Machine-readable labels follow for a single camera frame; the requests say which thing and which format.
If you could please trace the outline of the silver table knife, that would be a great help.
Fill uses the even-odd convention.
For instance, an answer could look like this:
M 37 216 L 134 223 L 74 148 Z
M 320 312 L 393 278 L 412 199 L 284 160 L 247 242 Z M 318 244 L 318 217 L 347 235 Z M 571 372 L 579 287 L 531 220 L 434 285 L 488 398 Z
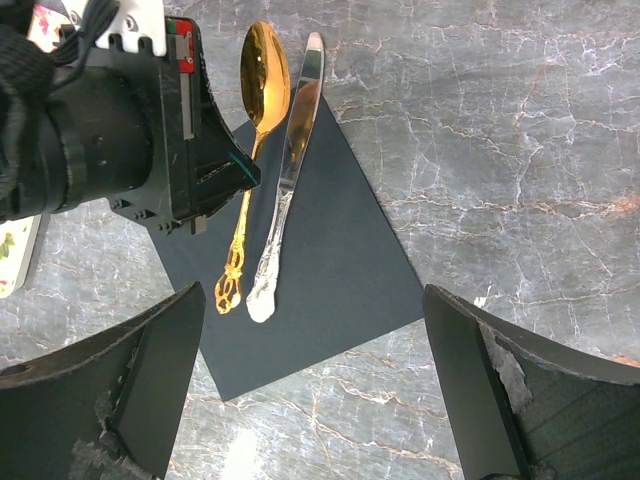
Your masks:
M 251 320 L 266 322 L 275 312 L 282 240 L 296 184 L 315 124 L 322 92 L 325 45 L 320 33 L 309 34 L 284 137 L 270 231 L 253 287 L 246 299 Z

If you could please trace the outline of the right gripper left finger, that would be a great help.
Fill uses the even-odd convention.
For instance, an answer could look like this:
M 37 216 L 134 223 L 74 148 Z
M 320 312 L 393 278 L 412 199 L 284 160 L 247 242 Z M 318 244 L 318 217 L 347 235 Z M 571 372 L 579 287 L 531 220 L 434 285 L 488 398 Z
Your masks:
M 199 283 L 1 371 L 4 479 L 162 479 L 199 348 Z

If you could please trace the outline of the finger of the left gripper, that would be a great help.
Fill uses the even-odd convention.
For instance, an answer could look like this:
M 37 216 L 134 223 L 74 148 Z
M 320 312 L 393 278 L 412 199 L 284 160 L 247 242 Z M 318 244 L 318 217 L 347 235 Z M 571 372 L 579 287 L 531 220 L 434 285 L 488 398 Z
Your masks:
M 236 195 L 259 186 L 261 170 L 228 128 L 200 75 L 200 127 L 195 137 L 195 200 L 198 215 L 210 217 Z

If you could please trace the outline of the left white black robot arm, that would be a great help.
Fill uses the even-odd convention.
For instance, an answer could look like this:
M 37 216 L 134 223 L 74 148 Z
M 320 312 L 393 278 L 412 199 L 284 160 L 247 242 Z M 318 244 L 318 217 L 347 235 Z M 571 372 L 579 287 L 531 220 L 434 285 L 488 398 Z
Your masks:
M 1 218 L 104 198 L 164 233 L 200 233 L 259 167 L 210 89 L 201 32 L 160 1 L 69 1 L 51 51 L 28 37 L 36 5 L 1 5 Z

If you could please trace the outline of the gold spoon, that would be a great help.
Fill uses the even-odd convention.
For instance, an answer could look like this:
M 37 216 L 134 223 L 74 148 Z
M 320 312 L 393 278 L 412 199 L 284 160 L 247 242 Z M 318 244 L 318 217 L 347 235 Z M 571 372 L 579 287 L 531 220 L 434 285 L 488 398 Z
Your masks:
M 254 22 L 247 31 L 240 61 L 241 92 L 245 111 L 255 128 L 251 158 L 256 161 L 266 137 L 283 121 L 290 102 L 288 60 L 273 27 Z M 224 273 L 216 282 L 216 310 L 227 314 L 242 299 L 241 277 L 245 264 L 245 240 L 251 193 L 243 194 L 229 246 Z

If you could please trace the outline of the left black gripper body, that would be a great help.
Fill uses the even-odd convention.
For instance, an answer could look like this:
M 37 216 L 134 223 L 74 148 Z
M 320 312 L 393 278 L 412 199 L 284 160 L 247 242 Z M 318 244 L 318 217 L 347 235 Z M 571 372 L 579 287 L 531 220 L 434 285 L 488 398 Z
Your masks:
M 210 92 L 201 32 L 164 20 L 166 53 L 119 34 L 92 46 L 82 72 L 55 91 L 44 113 L 44 210 L 105 197 L 128 220 L 165 234 L 200 233 L 210 215 Z

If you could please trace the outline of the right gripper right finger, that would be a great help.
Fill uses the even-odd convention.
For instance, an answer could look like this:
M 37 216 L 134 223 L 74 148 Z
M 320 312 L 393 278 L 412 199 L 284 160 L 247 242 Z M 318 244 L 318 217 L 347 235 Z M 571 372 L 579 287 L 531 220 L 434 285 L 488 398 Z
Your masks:
M 436 286 L 426 330 L 467 479 L 636 479 L 639 370 Z

